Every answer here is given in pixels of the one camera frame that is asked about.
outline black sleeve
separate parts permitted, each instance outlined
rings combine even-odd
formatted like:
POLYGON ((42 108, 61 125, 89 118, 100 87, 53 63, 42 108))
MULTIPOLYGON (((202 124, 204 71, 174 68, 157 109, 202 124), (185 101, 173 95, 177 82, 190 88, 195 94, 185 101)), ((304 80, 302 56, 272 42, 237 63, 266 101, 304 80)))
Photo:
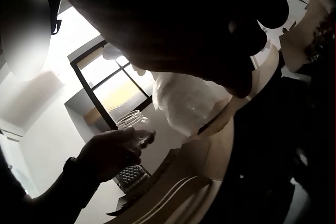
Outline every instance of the black sleeve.
POLYGON ((22 201, 25 191, 12 174, 0 147, 0 194, 3 204, 22 201))

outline window frame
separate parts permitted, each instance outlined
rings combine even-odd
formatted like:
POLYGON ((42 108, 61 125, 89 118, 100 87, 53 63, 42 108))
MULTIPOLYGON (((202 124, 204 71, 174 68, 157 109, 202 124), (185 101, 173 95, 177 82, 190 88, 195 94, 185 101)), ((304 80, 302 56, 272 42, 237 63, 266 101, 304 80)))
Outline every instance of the window frame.
POLYGON ((70 65, 72 66, 73 70, 75 71, 75 73, 76 73, 79 81, 81 82, 81 84, 82 84, 85 92, 88 94, 89 98, 91 99, 91 101, 93 102, 93 104, 95 105, 95 107, 97 108, 98 112, 101 114, 102 118, 105 120, 105 122, 107 123, 107 125, 111 128, 111 130, 114 130, 114 129, 118 129, 118 127, 116 126, 116 124, 113 121, 112 117, 105 110, 105 108, 103 107, 103 105, 98 100, 98 98, 96 97, 95 93, 93 92, 96 88, 98 88, 99 86, 101 86, 102 84, 104 84, 107 80, 109 80, 110 78, 112 78, 115 74, 119 73, 120 71, 123 71, 127 75, 127 77, 134 83, 134 85, 136 85, 136 87, 146 96, 146 100, 143 101, 140 105, 138 105, 132 111, 134 111, 134 110, 140 110, 140 111, 144 110, 148 105, 150 105, 152 103, 153 100, 152 100, 152 96, 149 96, 135 82, 135 80, 125 71, 125 68, 130 65, 130 62, 128 62, 124 66, 121 66, 117 61, 115 61, 117 63, 117 65, 119 66, 119 69, 117 69, 116 71, 114 71, 113 73, 111 73, 109 76, 107 76, 106 78, 104 78, 103 80, 101 80, 99 83, 97 83, 93 87, 89 86, 88 82, 85 80, 82 72, 80 71, 79 67, 77 66, 77 63, 79 63, 82 59, 84 59, 85 57, 87 57, 88 55, 90 55, 91 53, 93 53, 94 51, 96 51, 100 47, 103 47, 106 44, 107 44, 107 41, 103 40, 103 41, 99 42, 98 44, 92 46, 90 49, 88 49, 87 51, 85 51, 84 53, 82 53, 79 57, 77 57, 73 61, 71 61, 70 65))

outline hand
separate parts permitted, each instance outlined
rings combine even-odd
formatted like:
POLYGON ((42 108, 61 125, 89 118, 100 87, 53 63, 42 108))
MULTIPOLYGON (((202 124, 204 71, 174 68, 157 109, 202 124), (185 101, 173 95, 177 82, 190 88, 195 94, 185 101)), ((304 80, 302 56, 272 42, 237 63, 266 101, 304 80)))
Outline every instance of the hand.
POLYGON ((145 145, 139 145, 139 131, 134 128, 106 131, 94 136, 82 148, 76 158, 79 166, 92 173, 100 182, 114 178, 120 171, 132 164, 140 164, 141 148, 153 142, 149 139, 145 145))

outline glass jar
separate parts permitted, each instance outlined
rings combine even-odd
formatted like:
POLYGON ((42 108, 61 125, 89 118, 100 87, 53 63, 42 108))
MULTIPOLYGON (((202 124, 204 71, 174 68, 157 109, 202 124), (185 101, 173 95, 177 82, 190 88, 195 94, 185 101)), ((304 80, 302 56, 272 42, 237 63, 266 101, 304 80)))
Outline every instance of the glass jar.
POLYGON ((154 141, 155 130, 150 120, 147 117, 144 117, 139 110, 129 112, 119 118, 115 123, 118 129, 133 127, 136 130, 135 137, 141 148, 145 148, 147 144, 154 141))

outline clear plastic bag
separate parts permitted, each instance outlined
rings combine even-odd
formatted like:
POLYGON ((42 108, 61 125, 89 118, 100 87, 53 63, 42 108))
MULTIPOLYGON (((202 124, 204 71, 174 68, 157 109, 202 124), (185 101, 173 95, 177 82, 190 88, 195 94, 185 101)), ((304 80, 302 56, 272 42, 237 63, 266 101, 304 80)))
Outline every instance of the clear plastic bag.
POLYGON ((171 127, 189 136, 214 118, 222 108, 204 80, 186 74, 153 72, 153 104, 163 110, 171 127))

